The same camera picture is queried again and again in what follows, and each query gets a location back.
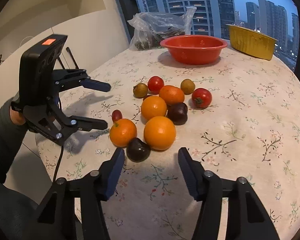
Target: dark green sleeve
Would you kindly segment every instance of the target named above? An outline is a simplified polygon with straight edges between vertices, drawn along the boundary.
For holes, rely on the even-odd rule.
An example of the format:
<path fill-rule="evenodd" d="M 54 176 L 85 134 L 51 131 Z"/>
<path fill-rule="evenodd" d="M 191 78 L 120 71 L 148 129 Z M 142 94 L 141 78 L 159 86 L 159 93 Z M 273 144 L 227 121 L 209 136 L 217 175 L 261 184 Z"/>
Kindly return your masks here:
<path fill-rule="evenodd" d="M 27 132 L 27 125 L 14 125 L 10 119 L 9 99 L 0 108 L 0 183 L 4 183 L 7 172 L 20 149 Z"/>

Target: plastic bag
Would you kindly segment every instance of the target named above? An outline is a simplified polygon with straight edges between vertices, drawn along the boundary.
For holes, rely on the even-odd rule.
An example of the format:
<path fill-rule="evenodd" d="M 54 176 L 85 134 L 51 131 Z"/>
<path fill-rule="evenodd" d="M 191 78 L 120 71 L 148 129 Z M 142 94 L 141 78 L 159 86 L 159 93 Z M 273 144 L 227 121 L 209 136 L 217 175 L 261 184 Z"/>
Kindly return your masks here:
<path fill-rule="evenodd" d="M 160 41 L 179 35 L 189 35 L 192 18 L 197 8 L 187 7 L 187 12 L 178 17 L 170 13 L 141 12 L 128 23 L 134 27 L 131 50 L 146 50 L 160 47 Z"/>

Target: yellow container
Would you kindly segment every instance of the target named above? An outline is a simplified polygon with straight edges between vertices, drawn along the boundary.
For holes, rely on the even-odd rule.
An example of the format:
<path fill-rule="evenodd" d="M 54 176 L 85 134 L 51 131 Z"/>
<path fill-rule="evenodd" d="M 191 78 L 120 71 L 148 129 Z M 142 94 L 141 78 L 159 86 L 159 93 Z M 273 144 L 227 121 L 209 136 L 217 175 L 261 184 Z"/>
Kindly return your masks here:
<path fill-rule="evenodd" d="M 227 24 L 229 26 L 231 47 L 243 53 L 266 60 L 271 60 L 274 44 L 277 41 L 270 36 L 253 30 Z"/>

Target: red bowl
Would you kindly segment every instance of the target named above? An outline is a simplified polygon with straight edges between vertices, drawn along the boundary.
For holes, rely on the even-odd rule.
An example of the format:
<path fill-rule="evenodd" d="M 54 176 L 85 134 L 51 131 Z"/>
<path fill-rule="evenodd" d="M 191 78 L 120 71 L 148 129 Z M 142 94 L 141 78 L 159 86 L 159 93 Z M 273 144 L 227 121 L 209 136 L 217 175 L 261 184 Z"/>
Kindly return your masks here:
<path fill-rule="evenodd" d="M 228 46 L 226 41 L 206 35 L 175 36 L 161 41 L 160 45 L 168 48 L 176 61 L 191 65 L 214 62 Z"/>

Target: table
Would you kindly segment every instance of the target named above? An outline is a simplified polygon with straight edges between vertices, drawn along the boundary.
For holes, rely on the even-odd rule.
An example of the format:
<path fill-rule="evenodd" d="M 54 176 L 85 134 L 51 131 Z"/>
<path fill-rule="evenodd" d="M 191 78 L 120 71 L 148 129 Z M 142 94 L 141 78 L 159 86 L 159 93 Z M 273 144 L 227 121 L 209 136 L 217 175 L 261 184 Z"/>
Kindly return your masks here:
<path fill-rule="evenodd" d="M 220 59 L 207 66 L 183 65 L 166 49 L 126 50 L 94 70 L 91 78 L 109 82 L 109 93 L 82 87 L 62 97 L 67 115 L 105 119 L 119 109 L 135 122 L 143 138 L 142 99 L 132 88 L 151 76 L 180 86 L 192 79 L 196 87 L 211 91 L 212 104 L 204 110 L 191 107 L 188 121 L 177 126 L 175 143 L 165 152 L 151 152 L 141 163 L 126 159 L 115 194 L 103 203 L 111 239 L 191 239 L 201 203 L 188 193 L 178 165 L 177 152 L 187 147 L 192 158 L 221 178 L 247 178 L 279 233 L 290 240 L 300 228 L 300 83 L 275 56 L 271 61 L 222 50 Z M 109 129 L 78 131 L 65 143 L 58 177 L 77 179 L 110 159 L 115 146 Z M 60 147 L 37 137 L 40 156 L 52 178 Z M 80 205 L 76 200 L 76 214 Z M 224 239 L 227 199 L 218 239 Z"/>

